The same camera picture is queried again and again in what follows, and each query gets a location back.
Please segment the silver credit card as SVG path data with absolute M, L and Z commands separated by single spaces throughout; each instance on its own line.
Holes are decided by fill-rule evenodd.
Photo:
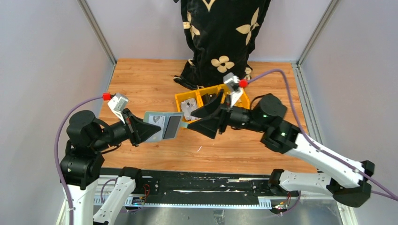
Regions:
M 161 131 L 163 130 L 164 124 L 165 124 L 165 116 L 164 115 L 155 115 L 155 114 L 150 114 L 149 115 L 149 123 L 159 126 L 161 128 Z

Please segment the black credit card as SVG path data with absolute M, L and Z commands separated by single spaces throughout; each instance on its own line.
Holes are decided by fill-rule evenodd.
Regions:
M 182 115 L 172 115 L 169 117 L 168 122 L 165 126 L 163 140 L 176 138 L 177 133 L 180 129 L 181 121 L 182 121 Z

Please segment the green card holder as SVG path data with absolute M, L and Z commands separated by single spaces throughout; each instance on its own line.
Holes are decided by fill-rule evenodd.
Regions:
M 147 112 L 145 112 L 145 115 L 144 115 L 144 119 L 143 119 L 144 122 L 149 123 L 148 121 L 149 121 L 149 115 L 150 114 L 164 115 L 166 118 L 165 118 L 165 124 L 164 124 L 163 130 L 157 132 L 156 134 L 152 135 L 149 139 L 147 139 L 145 141 L 147 143 L 159 142 L 159 141 L 163 140 L 163 134 L 164 134 L 164 131 L 165 131 L 165 126 L 166 126 L 166 124 L 168 122 L 169 117 L 172 116 L 172 115 L 182 115 L 182 121 L 180 123 L 180 129 L 181 128 L 187 128 L 187 126 L 188 126 L 187 122 L 183 122 L 183 119 L 184 119 L 184 113 L 183 112 L 153 112 L 153 111 L 147 111 Z

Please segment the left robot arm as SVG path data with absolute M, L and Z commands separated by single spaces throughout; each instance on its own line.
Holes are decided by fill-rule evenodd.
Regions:
M 71 116 L 66 129 L 69 140 L 60 162 L 61 183 L 68 204 L 71 225 L 112 225 L 130 194 L 148 194 L 150 186 L 142 170 L 124 167 L 111 194 L 101 208 L 93 211 L 95 191 L 105 161 L 102 152 L 129 140 L 137 147 L 159 132 L 159 126 L 144 122 L 129 109 L 122 111 L 122 121 L 108 125 L 92 111 L 82 110 Z

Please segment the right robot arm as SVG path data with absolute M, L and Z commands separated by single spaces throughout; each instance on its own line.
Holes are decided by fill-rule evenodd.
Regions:
M 297 125 L 284 119 L 287 107 L 273 94 L 258 96 L 253 109 L 232 106 L 231 98 L 215 99 L 195 110 L 195 122 L 188 129 L 209 138 L 232 129 L 262 133 L 260 142 L 273 152 L 299 158 L 315 166 L 319 173 L 297 173 L 274 169 L 268 180 L 273 195 L 294 191 L 324 194 L 350 207 L 362 206 L 371 196 L 368 180 L 374 173 L 371 161 L 343 157 L 310 138 Z

